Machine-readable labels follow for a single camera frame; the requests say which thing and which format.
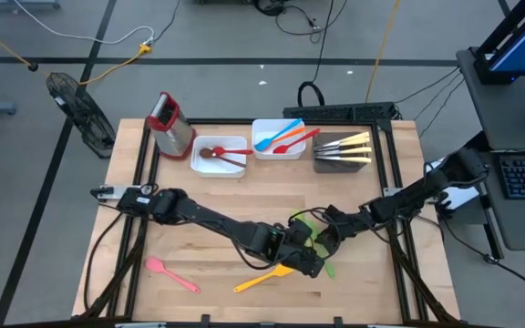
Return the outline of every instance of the red spoon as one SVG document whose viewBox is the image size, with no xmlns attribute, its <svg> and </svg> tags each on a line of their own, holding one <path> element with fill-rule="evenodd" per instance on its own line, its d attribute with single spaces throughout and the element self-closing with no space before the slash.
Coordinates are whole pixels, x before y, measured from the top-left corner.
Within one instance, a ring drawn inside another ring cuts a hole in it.
<svg viewBox="0 0 525 328">
<path fill-rule="evenodd" d="M 275 148 L 275 149 L 273 150 L 273 154 L 285 154 L 285 153 L 287 152 L 287 150 L 289 150 L 289 148 L 290 148 L 292 145 L 294 145 L 294 144 L 296 144 L 296 143 L 299 143 L 299 142 L 301 142 L 301 141 L 303 141 L 303 140 L 305 140 L 305 139 L 308 139 L 308 138 L 310 138 L 310 137 L 312 137 L 312 136 L 318 134 L 320 130 L 321 130 L 321 129 L 316 128 L 315 130 L 313 130 L 313 131 L 311 131 L 311 132 L 309 132 L 309 133 L 305 133 L 304 136 L 298 138 L 297 140 L 295 140 L 294 142 L 292 142 L 292 143 L 290 143 L 290 144 L 288 144 L 288 145 L 281 145 L 281 146 Z"/>
<path fill-rule="evenodd" d="M 243 154 L 243 155 L 252 155 L 251 149 L 244 149 L 244 150 L 226 150 L 222 147 L 214 147 L 212 150 L 214 152 L 214 155 L 217 157 L 222 156 L 223 154 Z"/>
</svg>

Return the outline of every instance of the white bowl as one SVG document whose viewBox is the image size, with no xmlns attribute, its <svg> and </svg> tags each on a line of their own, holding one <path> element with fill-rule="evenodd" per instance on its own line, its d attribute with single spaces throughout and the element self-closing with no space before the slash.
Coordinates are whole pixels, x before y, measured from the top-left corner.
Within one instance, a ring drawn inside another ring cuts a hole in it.
<svg viewBox="0 0 525 328">
<path fill-rule="evenodd" d="M 283 141 L 272 144 L 269 148 L 265 149 L 264 151 L 258 151 L 254 147 L 254 145 L 265 140 L 266 138 L 273 137 L 279 131 L 286 128 L 293 121 L 294 119 L 290 119 L 290 118 L 255 119 L 254 122 L 252 123 L 252 150 L 254 150 L 254 156 L 257 159 L 299 159 L 301 155 L 303 154 L 303 152 L 305 151 L 305 147 L 307 146 L 308 140 L 305 140 L 305 141 L 302 141 L 302 142 L 299 142 L 293 145 L 292 147 L 287 149 L 287 152 L 285 154 L 273 154 L 273 150 L 281 145 L 288 145 L 292 143 L 293 141 L 302 137 L 304 133 L 299 133 Z M 301 128 L 304 126 L 305 124 L 301 122 L 294 128 L 291 128 L 287 132 L 283 133 L 281 136 L 284 136 L 285 134 L 293 131 L 296 128 Z"/>
<path fill-rule="evenodd" d="M 241 178 L 246 173 L 245 168 L 238 167 L 222 159 L 203 159 L 200 150 L 213 149 L 216 146 L 227 150 L 247 149 L 248 141 L 236 136 L 198 136 L 193 141 L 191 150 L 191 168 L 203 178 Z M 246 164 L 246 155 L 224 154 L 226 159 Z"/>
</svg>

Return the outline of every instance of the wooden tabletop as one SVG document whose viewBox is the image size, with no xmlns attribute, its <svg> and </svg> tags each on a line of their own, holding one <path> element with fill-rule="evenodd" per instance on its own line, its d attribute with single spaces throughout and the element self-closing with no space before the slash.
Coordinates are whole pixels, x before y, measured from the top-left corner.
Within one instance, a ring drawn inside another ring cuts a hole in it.
<svg viewBox="0 0 525 328">
<path fill-rule="evenodd" d="M 121 120 L 117 142 L 108 167 L 107 184 L 129 185 L 143 127 L 142 119 Z M 237 135 L 249 140 L 250 126 L 199 125 L 199 135 Z M 324 132 L 361 132 L 365 127 L 321 127 Z M 404 185 L 420 179 L 423 158 L 416 126 L 411 121 L 393 122 L 397 157 Z M 388 180 L 392 181 L 386 138 L 381 134 Z M 160 159 L 157 183 L 161 188 L 181 188 L 201 205 L 236 220 L 281 222 L 297 210 L 335 205 L 339 210 L 357 212 L 358 205 L 381 194 L 375 163 L 357 173 L 316 174 L 308 145 L 299 160 L 258 160 L 249 157 L 246 175 L 241 179 L 204 179 L 191 170 L 189 160 Z M 150 156 L 143 181 L 147 180 Z M 426 206 L 422 216 L 436 220 L 434 210 Z M 116 217 L 114 210 L 98 209 L 90 248 L 99 234 Z M 90 275 L 90 302 L 112 277 L 117 259 L 123 221 L 100 243 Z M 447 258 L 437 227 L 413 220 L 413 235 L 421 276 L 449 313 L 458 317 Z M 143 260 L 156 256 L 179 276 L 197 284 L 200 294 L 185 290 L 172 279 L 149 272 L 144 266 L 133 319 L 138 321 L 199 321 L 210 314 L 213 322 L 332 323 L 342 316 L 345 323 L 401 323 L 387 244 L 371 232 L 346 240 L 329 261 L 335 268 L 331 280 L 323 271 L 316 279 L 294 272 L 241 293 L 233 288 L 264 273 L 247 267 L 231 242 L 197 225 L 179 227 L 149 225 Z M 83 270 L 73 313 L 84 312 Z M 406 278 L 407 292 L 414 305 L 412 285 Z M 118 313 L 123 313 L 129 278 L 121 285 Z M 413 317 L 415 306 L 411 306 Z"/>
</svg>

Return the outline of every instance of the concrete floor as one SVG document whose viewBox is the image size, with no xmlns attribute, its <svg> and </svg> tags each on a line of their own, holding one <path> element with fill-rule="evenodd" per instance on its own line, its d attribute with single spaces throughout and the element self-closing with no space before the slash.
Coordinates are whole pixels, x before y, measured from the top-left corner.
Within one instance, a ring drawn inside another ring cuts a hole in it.
<svg viewBox="0 0 525 328">
<path fill-rule="evenodd" d="M 60 32 L 93 36 L 112 1 L 60 1 L 61 10 L 35 14 Z M 293 3 L 324 25 L 327 1 Z M 335 9 L 342 3 L 335 0 Z M 372 67 L 362 59 L 376 57 L 393 4 L 394 0 L 350 0 L 329 30 L 325 58 L 360 60 L 321 67 L 317 85 L 327 103 L 363 102 Z M 159 32 L 169 22 L 173 6 L 174 0 L 117 0 L 106 39 L 118 38 L 138 25 L 153 26 Z M 502 17 L 497 0 L 403 1 L 384 55 L 401 60 L 402 66 L 384 62 L 371 100 L 398 100 L 442 77 L 452 69 L 448 64 L 455 60 L 455 52 L 478 45 Z M 305 31 L 297 13 L 281 19 L 286 27 Z M 102 46 L 98 62 L 134 55 L 146 38 L 144 33 L 116 46 Z M 92 46 L 88 41 L 52 36 L 26 15 L 8 10 L 0 11 L 0 37 L 23 56 L 48 58 L 48 63 L 75 58 L 77 64 L 43 64 L 41 70 L 66 72 L 76 79 Z M 280 32 L 272 18 L 240 1 L 211 0 L 199 6 L 181 0 L 175 23 L 148 55 L 170 60 L 163 65 L 121 68 L 87 91 L 115 127 L 121 118 L 143 118 L 163 90 L 175 95 L 191 118 L 277 118 L 283 108 L 296 104 L 299 84 L 313 77 L 313 61 L 304 59 L 316 58 L 318 53 L 319 45 L 311 44 L 306 36 Z M 18 112 L 0 115 L 0 296 L 64 122 L 47 94 L 45 77 L 22 65 L 2 64 L 6 57 L 0 48 L 0 100 L 15 102 Z M 195 61 L 176 65 L 186 58 Z M 220 60 L 206 64 L 208 58 Z M 256 59 L 235 65 L 235 58 Z M 92 76 L 109 67 L 94 65 Z M 441 87 L 402 103 L 404 118 L 413 118 Z M 313 98 L 306 96 L 305 103 L 312 105 Z M 419 129 L 428 124 L 443 100 L 439 97 L 419 118 Z M 462 86 L 421 139 L 425 158 L 437 159 L 457 149 L 479 129 L 468 91 Z M 73 131 L 6 323 L 69 317 L 96 214 L 96 202 L 88 191 L 102 183 L 107 166 Z M 486 251 L 482 228 L 461 221 L 457 216 L 451 222 L 454 231 Z M 524 282 L 488 266 L 449 237 L 446 250 L 463 318 L 471 323 L 525 327 Z M 503 263 L 525 274 L 525 251 L 506 251 L 505 256 Z"/>
</svg>

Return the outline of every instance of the fan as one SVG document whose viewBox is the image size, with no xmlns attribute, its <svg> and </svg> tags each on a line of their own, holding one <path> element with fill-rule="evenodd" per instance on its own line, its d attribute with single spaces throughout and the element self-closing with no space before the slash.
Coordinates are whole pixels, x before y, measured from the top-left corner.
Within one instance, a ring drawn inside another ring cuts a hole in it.
<svg viewBox="0 0 525 328">
<path fill-rule="evenodd" d="M 109 158 L 115 144 L 115 130 L 87 91 L 65 73 L 51 73 L 46 86 L 60 109 L 80 130 L 82 141 L 100 158 Z"/>
</svg>

